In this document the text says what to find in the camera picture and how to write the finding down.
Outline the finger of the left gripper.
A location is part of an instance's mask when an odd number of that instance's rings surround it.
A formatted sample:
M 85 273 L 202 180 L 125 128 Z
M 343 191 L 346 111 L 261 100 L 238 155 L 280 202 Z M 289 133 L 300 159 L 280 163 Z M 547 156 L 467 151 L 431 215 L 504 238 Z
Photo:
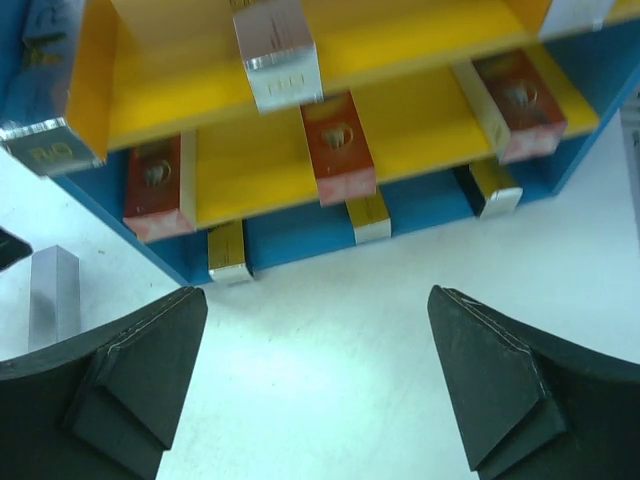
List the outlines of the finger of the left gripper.
M 19 261 L 31 256 L 32 253 L 33 249 L 29 243 L 3 228 L 0 229 L 0 271 L 7 270 Z

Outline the blue shelf with coloured boards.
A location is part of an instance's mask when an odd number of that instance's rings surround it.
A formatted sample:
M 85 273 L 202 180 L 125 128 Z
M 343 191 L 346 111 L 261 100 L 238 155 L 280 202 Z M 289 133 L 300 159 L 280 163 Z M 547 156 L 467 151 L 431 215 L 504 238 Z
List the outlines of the blue shelf with coloured boards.
M 635 1 L 5 1 L 1 150 L 183 285 L 556 195 Z

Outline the silver RO box table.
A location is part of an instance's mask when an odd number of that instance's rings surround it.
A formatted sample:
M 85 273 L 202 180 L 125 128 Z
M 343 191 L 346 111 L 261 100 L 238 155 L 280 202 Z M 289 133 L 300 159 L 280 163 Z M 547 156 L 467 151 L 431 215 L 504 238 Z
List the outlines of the silver RO box table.
M 470 206 L 479 219 L 511 214 L 523 196 L 523 188 L 509 170 L 495 159 L 476 161 L 462 169 Z

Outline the red 3d toothpaste box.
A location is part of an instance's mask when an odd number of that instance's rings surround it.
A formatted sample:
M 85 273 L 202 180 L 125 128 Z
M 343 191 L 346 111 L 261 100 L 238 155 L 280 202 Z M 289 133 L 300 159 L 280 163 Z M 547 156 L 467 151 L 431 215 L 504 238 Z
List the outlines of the red 3d toothpaste box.
M 123 222 L 143 243 L 196 231 L 197 132 L 130 150 Z
M 461 61 L 452 71 L 500 163 L 556 151 L 568 120 L 523 50 Z
M 320 204 L 375 194 L 374 161 L 352 93 L 303 105 L 300 111 Z

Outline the plain silver box horizontal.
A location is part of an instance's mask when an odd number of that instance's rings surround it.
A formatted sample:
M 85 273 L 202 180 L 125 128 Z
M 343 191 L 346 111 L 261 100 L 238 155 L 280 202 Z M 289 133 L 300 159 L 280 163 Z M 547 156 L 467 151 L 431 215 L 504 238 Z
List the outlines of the plain silver box horizontal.
M 55 245 L 31 257 L 28 351 L 81 331 L 79 259 Z

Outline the orange white RO toothpaste box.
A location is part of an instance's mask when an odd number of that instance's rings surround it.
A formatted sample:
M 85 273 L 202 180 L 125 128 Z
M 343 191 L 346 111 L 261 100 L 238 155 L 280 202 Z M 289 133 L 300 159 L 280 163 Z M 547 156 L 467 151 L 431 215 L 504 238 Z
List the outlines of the orange white RO toothpaste box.
M 257 110 L 324 98 L 316 43 L 299 1 L 234 1 L 233 22 Z

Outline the silver RO toothpaste box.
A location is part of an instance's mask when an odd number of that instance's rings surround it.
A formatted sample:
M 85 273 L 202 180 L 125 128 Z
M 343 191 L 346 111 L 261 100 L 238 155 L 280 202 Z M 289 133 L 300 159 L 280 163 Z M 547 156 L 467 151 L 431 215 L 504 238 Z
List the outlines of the silver RO toothpaste box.
M 380 191 L 371 196 L 349 200 L 346 207 L 356 244 L 391 237 L 391 218 Z

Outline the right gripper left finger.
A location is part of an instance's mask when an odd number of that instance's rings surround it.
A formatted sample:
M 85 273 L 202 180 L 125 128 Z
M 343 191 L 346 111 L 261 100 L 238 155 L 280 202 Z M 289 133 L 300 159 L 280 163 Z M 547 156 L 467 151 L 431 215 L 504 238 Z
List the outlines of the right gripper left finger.
M 183 287 L 1 364 L 4 479 L 153 479 L 170 450 L 208 307 Z

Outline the red 3D toothpaste box top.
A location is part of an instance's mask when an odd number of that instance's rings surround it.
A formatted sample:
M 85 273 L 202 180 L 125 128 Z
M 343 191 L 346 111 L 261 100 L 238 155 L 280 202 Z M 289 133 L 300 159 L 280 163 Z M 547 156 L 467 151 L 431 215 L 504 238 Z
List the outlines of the red 3D toothpaste box top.
M 123 222 L 143 243 L 196 231 L 197 132 L 130 150 Z

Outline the black toothpaste box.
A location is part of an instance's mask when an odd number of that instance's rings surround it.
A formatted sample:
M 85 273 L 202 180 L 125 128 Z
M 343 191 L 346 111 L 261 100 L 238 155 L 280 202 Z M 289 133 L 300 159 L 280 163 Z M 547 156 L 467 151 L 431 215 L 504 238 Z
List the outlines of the black toothpaste box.
M 231 285 L 253 279 L 245 248 L 244 225 L 234 220 L 207 234 L 208 272 L 213 282 Z

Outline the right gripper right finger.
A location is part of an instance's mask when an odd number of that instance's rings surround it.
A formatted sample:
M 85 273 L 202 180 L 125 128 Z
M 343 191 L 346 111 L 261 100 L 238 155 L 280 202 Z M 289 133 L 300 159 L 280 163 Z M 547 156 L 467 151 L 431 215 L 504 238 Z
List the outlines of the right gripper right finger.
M 471 471 L 481 479 L 636 479 L 639 367 L 452 288 L 427 312 Z

